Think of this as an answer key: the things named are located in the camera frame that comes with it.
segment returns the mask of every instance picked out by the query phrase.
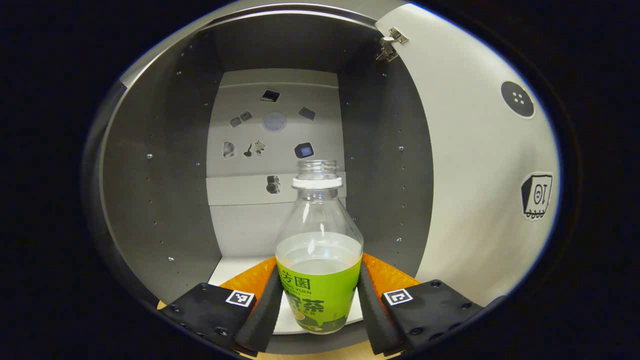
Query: door hinge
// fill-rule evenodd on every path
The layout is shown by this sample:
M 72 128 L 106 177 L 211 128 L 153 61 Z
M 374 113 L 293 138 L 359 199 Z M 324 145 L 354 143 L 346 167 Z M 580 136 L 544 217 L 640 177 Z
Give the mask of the door hinge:
M 384 60 L 387 59 L 387 62 L 391 62 L 391 60 L 398 57 L 397 51 L 391 45 L 394 42 L 399 42 L 400 44 L 404 44 L 409 41 L 409 38 L 404 36 L 398 29 L 391 28 L 389 29 L 390 36 L 383 37 L 380 39 L 380 51 L 376 54 L 376 60 Z

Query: green bottle label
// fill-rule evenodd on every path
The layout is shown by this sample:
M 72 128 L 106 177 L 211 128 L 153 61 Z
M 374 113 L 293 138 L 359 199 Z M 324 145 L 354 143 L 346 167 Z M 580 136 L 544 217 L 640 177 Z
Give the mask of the green bottle label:
M 327 275 L 301 274 L 278 261 L 280 280 L 300 327 L 312 332 L 332 332 L 347 322 L 361 261 L 362 257 L 347 270 Z

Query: black background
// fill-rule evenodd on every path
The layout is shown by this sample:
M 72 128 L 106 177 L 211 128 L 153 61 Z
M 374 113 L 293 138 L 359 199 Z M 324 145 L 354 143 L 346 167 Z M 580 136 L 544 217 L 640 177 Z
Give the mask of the black background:
M 435 358 L 630 359 L 637 352 L 632 265 L 640 211 L 637 185 L 625 183 L 638 164 L 637 113 L 625 112 L 637 104 L 631 4 L 425 4 L 509 42 L 537 66 L 571 116 L 584 165 L 574 236 L 545 284 L 532 295 L 518 292 L 466 336 L 434 349 Z M 15 271 L 4 277 L 1 350 L 11 358 L 219 357 L 146 312 L 115 282 L 88 236 L 78 176 L 93 114 L 120 73 L 218 6 L 3 3 L 5 219 L 15 227 L 3 236 L 3 263 Z

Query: plastic bottle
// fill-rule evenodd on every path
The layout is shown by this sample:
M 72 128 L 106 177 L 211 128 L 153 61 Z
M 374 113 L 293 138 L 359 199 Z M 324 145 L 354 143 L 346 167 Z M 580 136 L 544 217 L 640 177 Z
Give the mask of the plastic bottle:
M 331 334 L 346 323 L 364 240 L 340 200 L 334 160 L 298 162 L 298 199 L 275 242 L 280 280 L 300 327 Z

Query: black circular sticker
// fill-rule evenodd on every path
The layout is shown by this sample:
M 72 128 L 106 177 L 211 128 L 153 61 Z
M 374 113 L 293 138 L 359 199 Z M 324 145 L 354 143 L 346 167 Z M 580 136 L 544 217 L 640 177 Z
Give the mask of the black circular sticker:
M 529 94 L 524 89 L 511 81 L 505 81 L 502 83 L 502 98 L 504 102 L 521 117 L 529 118 L 533 115 L 533 102 Z

